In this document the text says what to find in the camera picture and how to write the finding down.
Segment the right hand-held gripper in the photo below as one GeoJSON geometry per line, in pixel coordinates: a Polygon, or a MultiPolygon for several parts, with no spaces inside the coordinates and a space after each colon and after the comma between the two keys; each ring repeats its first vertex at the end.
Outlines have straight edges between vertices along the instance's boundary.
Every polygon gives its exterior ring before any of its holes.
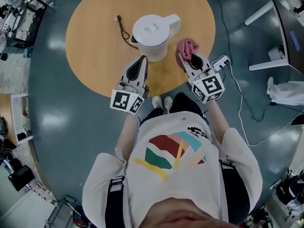
{"type": "Polygon", "coordinates": [[[213,69],[209,60],[201,53],[194,53],[190,59],[184,59],[179,53],[183,71],[188,75],[191,92],[203,103],[220,98],[225,91],[223,81],[213,69]]]}

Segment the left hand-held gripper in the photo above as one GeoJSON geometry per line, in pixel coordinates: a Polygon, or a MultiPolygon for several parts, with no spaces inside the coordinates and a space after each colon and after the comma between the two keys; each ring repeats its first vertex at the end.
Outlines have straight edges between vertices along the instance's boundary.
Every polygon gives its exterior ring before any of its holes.
{"type": "Polygon", "coordinates": [[[148,58],[142,55],[123,69],[121,82],[112,90],[110,108],[136,115],[149,92],[147,77],[148,58]]]}

